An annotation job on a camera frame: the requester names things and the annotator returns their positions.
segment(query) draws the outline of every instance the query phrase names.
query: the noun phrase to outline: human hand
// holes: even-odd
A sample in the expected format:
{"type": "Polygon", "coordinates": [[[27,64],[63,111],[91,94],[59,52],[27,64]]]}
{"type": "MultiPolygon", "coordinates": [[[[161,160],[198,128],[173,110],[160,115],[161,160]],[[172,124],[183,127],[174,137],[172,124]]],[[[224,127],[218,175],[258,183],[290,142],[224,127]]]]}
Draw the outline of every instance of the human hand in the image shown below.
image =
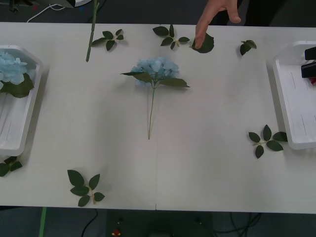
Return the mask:
{"type": "Polygon", "coordinates": [[[229,19],[233,23],[241,21],[238,10],[237,0],[208,0],[204,12],[196,26],[196,48],[201,48],[205,40],[208,25],[219,11],[227,10],[229,19]]]}

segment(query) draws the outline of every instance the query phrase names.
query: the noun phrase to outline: blue hydrangea flower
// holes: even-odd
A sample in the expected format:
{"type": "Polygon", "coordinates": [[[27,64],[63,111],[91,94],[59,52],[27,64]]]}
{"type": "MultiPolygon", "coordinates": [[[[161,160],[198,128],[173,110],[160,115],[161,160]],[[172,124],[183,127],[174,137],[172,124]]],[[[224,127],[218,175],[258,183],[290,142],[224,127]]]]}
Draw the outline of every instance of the blue hydrangea flower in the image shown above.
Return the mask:
{"type": "Polygon", "coordinates": [[[23,74],[27,72],[27,63],[21,62],[20,58],[14,58],[12,55],[0,51],[0,89],[3,82],[10,82],[18,85],[24,81],[23,74]]]}
{"type": "MultiPolygon", "coordinates": [[[[179,67],[169,57],[157,57],[148,60],[139,60],[137,67],[133,67],[131,71],[146,72],[153,78],[158,73],[158,79],[166,79],[175,78],[179,74],[179,67]]],[[[136,80],[136,84],[144,84],[144,82],[136,80]]]]}

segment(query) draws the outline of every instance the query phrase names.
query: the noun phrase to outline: black object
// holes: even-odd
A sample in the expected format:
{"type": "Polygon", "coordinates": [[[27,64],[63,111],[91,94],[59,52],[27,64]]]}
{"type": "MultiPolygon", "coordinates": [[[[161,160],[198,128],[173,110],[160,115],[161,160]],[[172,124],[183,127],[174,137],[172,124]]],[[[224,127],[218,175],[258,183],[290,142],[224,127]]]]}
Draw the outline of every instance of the black object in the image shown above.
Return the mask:
{"type": "Polygon", "coordinates": [[[305,50],[305,60],[316,60],[316,47],[305,50]]]}
{"type": "Polygon", "coordinates": [[[301,70],[302,78],[316,78],[316,62],[303,65],[301,70]]]}

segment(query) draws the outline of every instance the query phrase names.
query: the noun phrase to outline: floor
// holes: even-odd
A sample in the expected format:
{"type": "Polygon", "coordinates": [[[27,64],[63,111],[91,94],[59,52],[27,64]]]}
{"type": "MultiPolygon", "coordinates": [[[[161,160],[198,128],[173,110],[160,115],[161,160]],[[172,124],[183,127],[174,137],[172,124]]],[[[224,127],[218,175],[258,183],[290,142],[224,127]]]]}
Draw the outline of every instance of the floor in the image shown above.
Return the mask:
{"type": "MultiPolygon", "coordinates": [[[[1,4],[0,22],[26,22],[39,13],[43,6],[21,6],[17,14],[10,13],[7,5],[1,4]]],[[[207,0],[107,0],[98,13],[98,23],[125,24],[196,24],[207,0]]],[[[239,8],[243,25],[248,0],[239,8]]],[[[271,26],[316,27],[315,0],[288,0],[275,16],[271,26]]],[[[87,23],[90,21],[92,5],[61,11],[47,10],[33,22],[87,23]]],[[[1,210],[0,237],[36,237],[40,228],[40,207],[22,207],[1,210]]],[[[94,216],[91,209],[48,208],[45,224],[45,237],[79,237],[84,226],[94,216]]],[[[247,213],[234,213],[236,225],[247,223],[247,213]]],[[[99,216],[87,228],[84,236],[106,236],[106,210],[99,210],[99,216]]],[[[215,230],[231,230],[229,213],[213,213],[215,230]]],[[[236,233],[218,235],[237,237],[236,233]]],[[[316,236],[316,215],[264,213],[260,222],[252,227],[248,237],[312,237],[316,236]]]]}

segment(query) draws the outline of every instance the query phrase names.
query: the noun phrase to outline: white table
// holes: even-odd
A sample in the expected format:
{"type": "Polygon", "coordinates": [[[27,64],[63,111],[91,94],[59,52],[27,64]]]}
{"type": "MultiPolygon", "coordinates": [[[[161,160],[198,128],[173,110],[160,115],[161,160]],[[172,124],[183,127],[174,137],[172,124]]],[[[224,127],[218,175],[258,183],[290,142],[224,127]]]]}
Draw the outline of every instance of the white table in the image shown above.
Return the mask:
{"type": "MultiPolygon", "coordinates": [[[[17,44],[46,66],[23,169],[0,179],[0,205],[76,207],[67,169],[101,173],[106,198],[90,208],[316,213],[316,151],[271,152],[257,159],[249,131],[283,130],[276,83],[266,61],[287,44],[315,40],[316,29],[209,27],[215,47],[159,47],[152,25],[123,29],[113,52],[93,48],[90,25],[1,23],[1,44],[17,44]],[[257,50],[238,54],[242,40],[257,50]],[[148,95],[120,75],[139,58],[170,56],[187,91],[158,89],[152,138],[148,95]]],[[[175,26],[194,38],[194,26],[175,26]]]]}

